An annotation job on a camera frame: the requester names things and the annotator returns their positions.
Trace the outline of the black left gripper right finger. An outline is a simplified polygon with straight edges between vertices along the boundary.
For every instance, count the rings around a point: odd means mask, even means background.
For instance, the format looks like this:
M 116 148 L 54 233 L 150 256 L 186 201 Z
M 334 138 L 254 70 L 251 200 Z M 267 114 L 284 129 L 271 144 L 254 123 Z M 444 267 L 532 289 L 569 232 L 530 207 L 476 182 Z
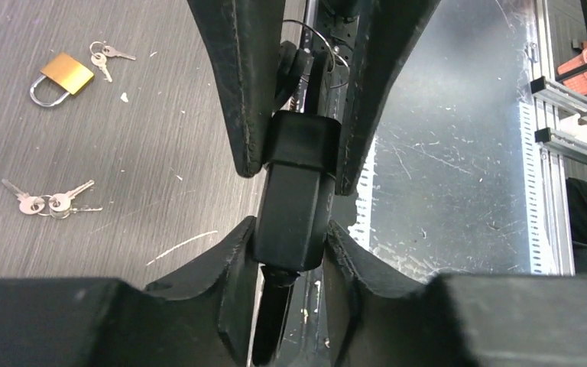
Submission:
M 443 273 L 422 284 L 328 226 L 334 366 L 587 366 L 587 276 Z

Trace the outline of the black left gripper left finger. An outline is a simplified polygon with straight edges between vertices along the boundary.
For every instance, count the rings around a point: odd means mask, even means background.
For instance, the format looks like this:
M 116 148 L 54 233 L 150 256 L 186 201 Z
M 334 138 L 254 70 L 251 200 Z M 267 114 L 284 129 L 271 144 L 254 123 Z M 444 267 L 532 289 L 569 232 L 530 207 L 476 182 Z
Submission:
M 0 278 L 0 366 L 243 366 L 255 218 L 137 289 L 117 278 Z

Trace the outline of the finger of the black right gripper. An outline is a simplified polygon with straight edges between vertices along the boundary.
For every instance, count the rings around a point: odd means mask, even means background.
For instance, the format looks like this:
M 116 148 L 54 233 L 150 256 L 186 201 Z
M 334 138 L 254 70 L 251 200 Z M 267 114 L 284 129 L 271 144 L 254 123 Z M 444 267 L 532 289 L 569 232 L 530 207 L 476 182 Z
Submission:
M 274 96 L 285 3 L 188 2 L 212 64 L 236 172 L 251 178 L 262 167 Z
M 438 0 L 361 1 L 336 168 L 336 194 L 355 191 L 389 92 Z

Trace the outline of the black-headed key bunch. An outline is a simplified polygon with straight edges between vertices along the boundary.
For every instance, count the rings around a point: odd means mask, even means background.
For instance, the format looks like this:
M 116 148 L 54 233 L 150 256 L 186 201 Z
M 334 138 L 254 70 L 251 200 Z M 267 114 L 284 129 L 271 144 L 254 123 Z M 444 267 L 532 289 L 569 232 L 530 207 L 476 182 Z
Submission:
M 333 73 L 339 67 L 345 67 L 350 72 L 348 57 L 342 56 L 340 47 L 345 46 L 350 51 L 353 47 L 347 44 L 347 41 L 334 35 L 324 35 L 317 29 L 302 21 L 295 19 L 284 19 L 283 24 L 292 23 L 302 28 L 301 37 L 311 33 L 310 39 L 314 36 L 319 38 L 321 43 L 326 47 L 329 53 L 329 69 L 327 73 Z M 297 90 L 301 83 L 308 83 L 311 73 L 306 74 L 305 70 L 313 64 L 315 54 L 308 47 L 300 47 L 291 41 L 282 41 L 279 50 L 279 65 L 277 69 L 276 92 L 274 96 L 274 108 L 276 112 L 289 104 L 292 111 L 297 111 L 299 98 Z

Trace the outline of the black padlock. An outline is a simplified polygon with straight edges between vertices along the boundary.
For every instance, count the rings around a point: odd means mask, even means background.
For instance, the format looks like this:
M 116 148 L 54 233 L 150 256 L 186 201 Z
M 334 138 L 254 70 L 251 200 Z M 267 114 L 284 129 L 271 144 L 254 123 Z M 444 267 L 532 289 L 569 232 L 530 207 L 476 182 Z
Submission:
M 270 122 L 252 246 L 264 275 L 251 354 L 255 366 L 277 358 L 295 282 L 321 265 L 340 130 L 335 119 L 298 112 L 276 112 Z

